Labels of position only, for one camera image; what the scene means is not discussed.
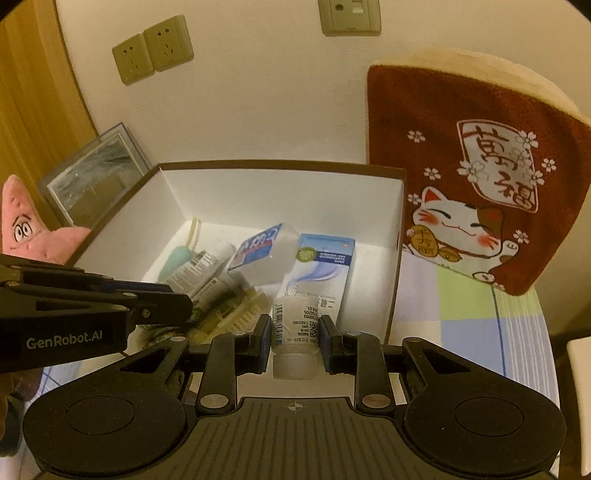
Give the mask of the red lucky cat cushion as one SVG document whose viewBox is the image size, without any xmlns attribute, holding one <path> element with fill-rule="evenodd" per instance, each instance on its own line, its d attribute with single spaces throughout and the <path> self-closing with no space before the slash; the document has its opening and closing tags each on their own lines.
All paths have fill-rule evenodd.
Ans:
<svg viewBox="0 0 591 480">
<path fill-rule="evenodd" d="M 590 120 L 509 60 L 431 47 L 370 66 L 368 148 L 406 174 L 405 249 L 526 293 L 590 187 Z"/>
</svg>

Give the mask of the checkered green blue tablecloth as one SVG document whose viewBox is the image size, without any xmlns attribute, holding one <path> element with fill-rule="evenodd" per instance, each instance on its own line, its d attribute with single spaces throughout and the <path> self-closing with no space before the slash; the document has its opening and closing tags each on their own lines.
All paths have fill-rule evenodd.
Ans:
<svg viewBox="0 0 591 480">
<path fill-rule="evenodd" d="M 342 304 L 342 328 L 369 328 L 373 313 L 367 303 L 371 293 L 387 285 L 386 280 L 366 267 L 394 266 L 390 250 L 360 243 L 349 275 L 349 291 Z M 398 345 L 407 336 L 423 337 L 475 363 L 519 381 L 543 393 L 557 405 L 558 386 L 548 329 L 535 290 L 523 296 L 468 279 L 415 257 L 401 259 L 391 335 L 388 343 Z M 123 355 L 113 354 L 49 367 L 42 374 L 39 394 L 109 365 Z M 321 396 L 353 393 L 353 379 L 328 376 L 318 371 L 312 381 L 273 380 L 273 360 L 263 375 L 238 378 L 242 396 Z M 24 443 L 14 457 L 1 458 L 1 479 L 33 479 L 38 468 Z"/>
</svg>

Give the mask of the teal white tube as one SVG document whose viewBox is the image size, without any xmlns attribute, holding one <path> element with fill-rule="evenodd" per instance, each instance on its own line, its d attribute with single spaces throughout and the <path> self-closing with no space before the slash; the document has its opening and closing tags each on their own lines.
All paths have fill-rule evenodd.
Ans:
<svg viewBox="0 0 591 480">
<path fill-rule="evenodd" d="M 164 262 L 157 277 L 159 283 L 163 283 L 172 273 L 191 259 L 200 236 L 200 229 L 201 221 L 197 217 L 193 217 L 186 241 L 183 245 L 176 246 Z"/>
</svg>

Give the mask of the pink starfish plush toy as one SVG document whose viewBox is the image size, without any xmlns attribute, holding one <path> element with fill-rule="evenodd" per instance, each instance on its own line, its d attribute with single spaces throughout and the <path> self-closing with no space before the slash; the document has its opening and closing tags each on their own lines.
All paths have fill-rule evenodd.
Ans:
<svg viewBox="0 0 591 480">
<path fill-rule="evenodd" d="M 1 208 L 3 254 L 64 265 L 90 232 L 90 229 L 78 226 L 50 230 L 20 178 L 10 175 L 4 183 Z"/>
</svg>

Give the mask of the white ointment box green bird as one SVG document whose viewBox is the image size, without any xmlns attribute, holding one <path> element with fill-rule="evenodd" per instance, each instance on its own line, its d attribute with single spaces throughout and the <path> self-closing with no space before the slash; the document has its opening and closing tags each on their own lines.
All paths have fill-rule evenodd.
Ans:
<svg viewBox="0 0 591 480">
<path fill-rule="evenodd" d="M 191 259 L 164 281 L 173 292 L 190 297 L 193 303 L 192 322 L 204 317 L 218 300 L 232 290 L 230 281 L 223 279 L 222 271 L 233 255 L 235 246 L 224 241 L 208 249 L 194 250 Z"/>
</svg>

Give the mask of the double wall socket left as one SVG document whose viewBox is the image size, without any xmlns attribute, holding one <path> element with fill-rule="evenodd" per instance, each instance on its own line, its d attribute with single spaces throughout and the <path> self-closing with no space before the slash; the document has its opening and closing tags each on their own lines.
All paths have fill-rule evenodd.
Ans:
<svg viewBox="0 0 591 480">
<path fill-rule="evenodd" d="M 154 73 L 151 57 L 141 33 L 113 47 L 112 55 L 124 85 L 130 85 Z"/>
</svg>

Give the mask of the white chair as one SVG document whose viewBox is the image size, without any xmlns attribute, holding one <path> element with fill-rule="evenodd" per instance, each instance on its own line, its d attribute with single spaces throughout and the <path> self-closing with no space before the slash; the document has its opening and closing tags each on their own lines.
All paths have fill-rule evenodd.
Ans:
<svg viewBox="0 0 591 480">
<path fill-rule="evenodd" d="M 581 474 L 590 474 L 591 435 L 591 338 L 583 337 L 567 343 L 579 411 L 581 436 Z"/>
</svg>

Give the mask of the single wall outlet plate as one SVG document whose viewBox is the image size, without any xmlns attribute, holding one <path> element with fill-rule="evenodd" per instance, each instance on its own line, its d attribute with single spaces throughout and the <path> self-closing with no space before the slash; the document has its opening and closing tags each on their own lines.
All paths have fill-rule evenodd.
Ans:
<svg viewBox="0 0 591 480">
<path fill-rule="evenodd" d="M 379 36 L 382 32 L 379 0 L 318 0 L 325 36 Z"/>
</svg>

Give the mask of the brown cardboard box white inside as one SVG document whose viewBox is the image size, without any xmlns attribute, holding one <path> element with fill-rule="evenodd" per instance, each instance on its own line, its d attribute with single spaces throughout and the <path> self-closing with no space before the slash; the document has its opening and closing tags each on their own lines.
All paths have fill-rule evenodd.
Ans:
<svg viewBox="0 0 591 480">
<path fill-rule="evenodd" d="M 276 225 L 356 241 L 338 325 L 388 341 L 401 264 L 406 174 L 366 164 L 288 160 L 163 163 L 121 199 L 70 263 L 126 280 L 155 279 L 192 219 L 197 246 L 259 249 Z"/>
</svg>

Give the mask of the glass picture frame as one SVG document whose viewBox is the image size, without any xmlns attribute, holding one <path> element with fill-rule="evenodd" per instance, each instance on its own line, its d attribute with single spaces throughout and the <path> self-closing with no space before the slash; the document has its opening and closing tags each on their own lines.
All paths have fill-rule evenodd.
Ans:
<svg viewBox="0 0 591 480">
<path fill-rule="evenodd" d="M 54 168 L 38 188 L 63 224 L 92 228 L 150 169 L 120 122 Z"/>
</svg>

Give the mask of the double wall socket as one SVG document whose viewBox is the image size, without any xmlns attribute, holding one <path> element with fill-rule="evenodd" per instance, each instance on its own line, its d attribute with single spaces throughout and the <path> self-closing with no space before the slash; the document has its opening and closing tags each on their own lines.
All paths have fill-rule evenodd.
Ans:
<svg viewBox="0 0 591 480">
<path fill-rule="evenodd" d="M 163 71 L 194 58 L 185 17 L 163 20 L 143 31 L 147 50 L 156 71 Z"/>
<path fill-rule="evenodd" d="M 154 73 L 151 57 L 141 33 L 113 47 L 112 55 L 124 85 L 130 85 Z"/>
</svg>

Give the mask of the blue white tissue pack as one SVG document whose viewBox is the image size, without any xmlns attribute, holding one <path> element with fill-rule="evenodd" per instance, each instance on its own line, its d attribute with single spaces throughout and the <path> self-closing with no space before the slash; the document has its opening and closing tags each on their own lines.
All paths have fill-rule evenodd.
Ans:
<svg viewBox="0 0 591 480">
<path fill-rule="evenodd" d="M 252 287 L 280 283 L 293 268 L 298 244 L 300 234 L 290 224 L 268 227 L 239 245 L 228 275 Z"/>
</svg>

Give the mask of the blue white medicine box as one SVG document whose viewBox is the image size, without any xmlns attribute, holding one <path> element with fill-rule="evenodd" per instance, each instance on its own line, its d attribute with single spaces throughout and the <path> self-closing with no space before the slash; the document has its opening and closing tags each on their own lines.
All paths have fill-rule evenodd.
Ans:
<svg viewBox="0 0 591 480">
<path fill-rule="evenodd" d="M 318 300 L 318 315 L 338 321 L 355 250 L 353 238 L 301 234 L 293 268 L 283 277 L 277 296 L 314 297 Z"/>
</svg>

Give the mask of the double wall socket right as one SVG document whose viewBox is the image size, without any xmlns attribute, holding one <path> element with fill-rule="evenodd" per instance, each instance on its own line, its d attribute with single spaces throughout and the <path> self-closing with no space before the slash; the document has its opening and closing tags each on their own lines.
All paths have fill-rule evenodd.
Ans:
<svg viewBox="0 0 591 480">
<path fill-rule="evenodd" d="M 147 50 L 156 71 L 163 71 L 194 58 L 185 17 L 163 20 L 143 31 Z"/>
</svg>

